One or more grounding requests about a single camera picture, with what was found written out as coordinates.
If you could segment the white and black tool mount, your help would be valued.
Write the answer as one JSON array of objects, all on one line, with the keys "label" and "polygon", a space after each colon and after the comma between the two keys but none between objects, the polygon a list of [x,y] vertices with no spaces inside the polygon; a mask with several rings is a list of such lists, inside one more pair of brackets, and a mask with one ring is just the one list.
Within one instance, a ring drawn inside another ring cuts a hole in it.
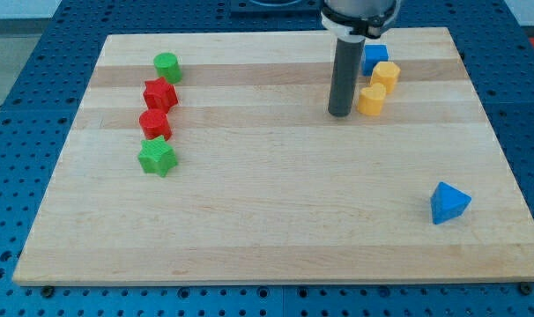
[{"label": "white and black tool mount", "polygon": [[324,0],[322,25],[339,40],[376,40],[395,23],[402,0]]}]

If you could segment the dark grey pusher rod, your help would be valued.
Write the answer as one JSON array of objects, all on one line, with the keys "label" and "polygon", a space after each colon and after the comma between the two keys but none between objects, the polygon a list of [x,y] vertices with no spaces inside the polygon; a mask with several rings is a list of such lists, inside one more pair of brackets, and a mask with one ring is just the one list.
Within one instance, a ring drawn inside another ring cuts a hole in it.
[{"label": "dark grey pusher rod", "polygon": [[337,40],[328,103],[328,112],[335,117],[351,113],[364,44]]}]

